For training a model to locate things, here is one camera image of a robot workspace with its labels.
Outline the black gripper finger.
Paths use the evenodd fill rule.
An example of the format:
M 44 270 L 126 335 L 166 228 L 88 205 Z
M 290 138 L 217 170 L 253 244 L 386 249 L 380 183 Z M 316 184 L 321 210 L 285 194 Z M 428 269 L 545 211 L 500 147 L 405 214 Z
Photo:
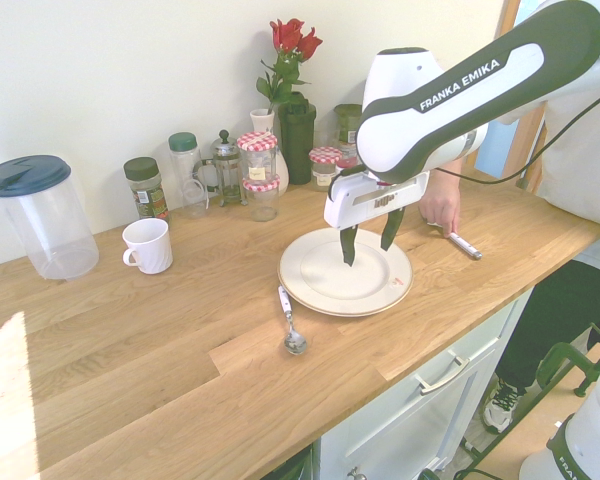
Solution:
M 355 261 L 355 239 L 358 226 L 354 225 L 339 231 L 340 245 L 343 255 L 343 261 L 346 265 L 352 267 Z
M 387 221 L 381 235 L 381 248 L 387 251 L 394 242 L 397 232 L 401 226 L 405 212 L 405 206 L 392 210 L 387 214 Z

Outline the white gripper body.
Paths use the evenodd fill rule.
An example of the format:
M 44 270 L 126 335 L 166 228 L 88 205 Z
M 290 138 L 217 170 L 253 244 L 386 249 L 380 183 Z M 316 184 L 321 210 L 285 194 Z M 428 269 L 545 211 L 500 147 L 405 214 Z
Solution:
M 399 184 L 384 184 L 370 172 L 338 176 L 331 184 L 324 220 L 344 230 L 418 202 L 425 193 L 429 172 Z

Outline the person's bare hand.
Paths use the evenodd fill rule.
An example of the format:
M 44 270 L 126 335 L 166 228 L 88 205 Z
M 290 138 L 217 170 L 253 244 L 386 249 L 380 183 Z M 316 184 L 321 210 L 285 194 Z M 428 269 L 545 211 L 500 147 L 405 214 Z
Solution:
M 418 203 L 421 217 L 442 227 L 443 235 L 456 233 L 460 218 L 460 178 L 463 161 L 455 160 L 431 170 L 426 191 Z

